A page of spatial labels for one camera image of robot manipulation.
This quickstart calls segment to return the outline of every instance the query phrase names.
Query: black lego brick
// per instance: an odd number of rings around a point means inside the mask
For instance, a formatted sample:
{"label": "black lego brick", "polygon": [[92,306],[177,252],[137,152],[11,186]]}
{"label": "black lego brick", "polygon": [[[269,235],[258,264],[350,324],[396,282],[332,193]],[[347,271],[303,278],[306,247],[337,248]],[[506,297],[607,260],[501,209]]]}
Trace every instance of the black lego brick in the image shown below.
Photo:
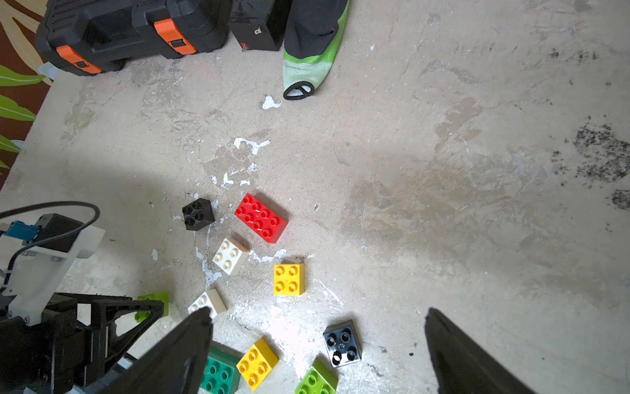
{"label": "black lego brick", "polygon": [[181,209],[187,230],[198,231],[214,223],[212,204],[206,199],[197,199]]}
{"label": "black lego brick", "polygon": [[324,342],[333,368],[361,361],[361,345],[352,320],[328,327]]}

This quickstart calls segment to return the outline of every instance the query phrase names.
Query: green glove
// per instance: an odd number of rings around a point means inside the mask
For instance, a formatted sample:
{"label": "green glove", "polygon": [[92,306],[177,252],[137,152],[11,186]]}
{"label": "green glove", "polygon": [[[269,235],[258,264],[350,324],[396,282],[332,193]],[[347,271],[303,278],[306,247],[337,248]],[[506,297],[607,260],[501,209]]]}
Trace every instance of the green glove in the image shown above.
{"label": "green glove", "polygon": [[350,0],[293,0],[284,38],[284,98],[311,96],[337,55]]}

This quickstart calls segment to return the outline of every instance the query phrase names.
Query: green lego brick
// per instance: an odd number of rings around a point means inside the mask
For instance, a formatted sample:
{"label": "green lego brick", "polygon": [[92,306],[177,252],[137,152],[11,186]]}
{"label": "green lego brick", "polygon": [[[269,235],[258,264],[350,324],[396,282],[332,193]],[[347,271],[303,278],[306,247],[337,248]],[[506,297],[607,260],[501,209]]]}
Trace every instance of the green lego brick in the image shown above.
{"label": "green lego brick", "polygon": [[313,361],[295,394],[335,394],[339,379],[319,359]]}
{"label": "green lego brick", "polygon": [[236,369],[240,357],[211,348],[203,371],[201,388],[212,394],[234,394],[238,390],[241,375]]}
{"label": "green lego brick", "polygon": [[[168,316],[168,292],[160,291],[158,293],[146,294],[145,296],[139,296],[138,301],[162,301],[164,304],[164,315],[162,317]],[[149,317],[149,312],[136,312],[135,313],[135,322],[140,323],[147,317]]]}

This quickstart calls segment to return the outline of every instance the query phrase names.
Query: black case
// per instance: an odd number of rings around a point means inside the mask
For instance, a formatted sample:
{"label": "black case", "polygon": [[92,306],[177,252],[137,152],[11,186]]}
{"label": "black case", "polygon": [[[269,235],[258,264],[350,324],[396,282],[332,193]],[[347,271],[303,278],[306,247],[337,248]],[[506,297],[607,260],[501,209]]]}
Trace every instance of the black case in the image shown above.
{"label": "black case", "polygon": [[292,0],[235,0],[228,25],[241,48],[278,50]]}
{"label": "black case", "polygon": [[170,18],[197,52],[210,52],[226,40],[230,5],[230,0],[50,0],[35,47],[56,67],[80,76],[91,74],[62,58],[58,47],[69,45],[102,71],[117,71],[133,56],[177,59],[182,55],[153,26]]}

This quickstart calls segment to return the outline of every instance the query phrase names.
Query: concrete floor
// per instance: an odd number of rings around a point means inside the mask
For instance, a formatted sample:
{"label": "concrete floor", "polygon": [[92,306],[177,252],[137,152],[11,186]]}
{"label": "concrete floor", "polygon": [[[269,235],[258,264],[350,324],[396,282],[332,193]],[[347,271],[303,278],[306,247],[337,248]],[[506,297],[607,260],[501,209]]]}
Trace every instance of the concrete floor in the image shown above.
{"label": "concrete floor", "polygon": [[[269,110],[282,54],[233,37],[63,75],[2,208],[101,207],[105,239],[60,289],[167,289],[136,356],[217,288],[215,340],[264,336],[280,356],[258,393],[292,393],[325,326],[352,316],[364,360],[339,393],[435,394],[430,306],[539,393],[629,393],[629,17],[624,0],[355,1],[316,95]],[[254,155],[237,137],[271,143]],[[245,192],[289,219],[276,245],[234,217]],[[177,218],[195,193],[218,203],[208,231]],[[202,263],[226,236],[256,253],[234,277]],[[303,296],[272,295],[275,255],[305,258]]]}

